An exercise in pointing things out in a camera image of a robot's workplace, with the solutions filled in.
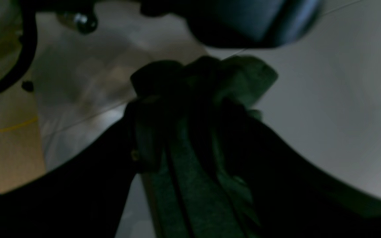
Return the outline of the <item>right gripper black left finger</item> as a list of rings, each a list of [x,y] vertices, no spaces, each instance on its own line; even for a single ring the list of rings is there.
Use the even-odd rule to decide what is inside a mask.
[[[113,238],[138,173],[159,167],[155,103],[133,101],[86,149],[0,195],[0,238]]]

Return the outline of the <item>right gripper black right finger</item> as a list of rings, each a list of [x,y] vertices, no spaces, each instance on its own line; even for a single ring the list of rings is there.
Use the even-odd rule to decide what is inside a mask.
[[[245,107],[222,101],[216,119],[225,170],[249,188],[268,238],[381,238],[381,200],[310,164]]]

